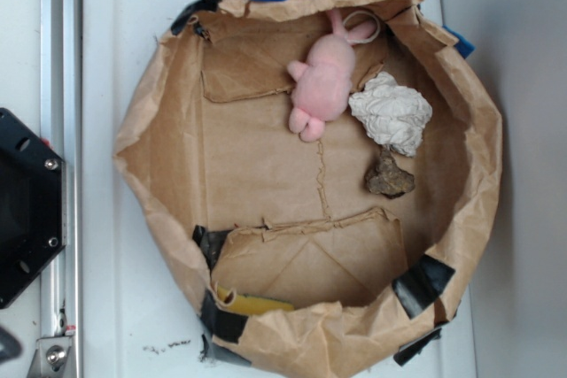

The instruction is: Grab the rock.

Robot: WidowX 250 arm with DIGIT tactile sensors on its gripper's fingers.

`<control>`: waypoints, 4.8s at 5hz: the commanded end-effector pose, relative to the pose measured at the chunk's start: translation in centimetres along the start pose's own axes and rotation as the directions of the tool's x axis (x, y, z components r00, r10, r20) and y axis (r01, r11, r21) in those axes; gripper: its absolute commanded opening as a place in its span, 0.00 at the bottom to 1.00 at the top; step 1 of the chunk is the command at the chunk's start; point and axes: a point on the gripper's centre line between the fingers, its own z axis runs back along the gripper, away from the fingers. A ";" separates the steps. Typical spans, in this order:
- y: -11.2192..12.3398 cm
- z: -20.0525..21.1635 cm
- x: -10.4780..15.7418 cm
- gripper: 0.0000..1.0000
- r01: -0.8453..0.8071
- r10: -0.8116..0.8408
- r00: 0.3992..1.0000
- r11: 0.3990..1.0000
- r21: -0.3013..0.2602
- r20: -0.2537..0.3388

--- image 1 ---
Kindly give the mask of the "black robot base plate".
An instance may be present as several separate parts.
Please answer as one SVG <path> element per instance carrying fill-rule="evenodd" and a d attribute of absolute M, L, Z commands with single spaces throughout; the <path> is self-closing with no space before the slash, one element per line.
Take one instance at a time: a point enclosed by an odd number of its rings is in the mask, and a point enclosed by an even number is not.
<path fill-rule="evenodd" d="M 62 251 L 64 160 L 1 110 L 1 307 Z"/>

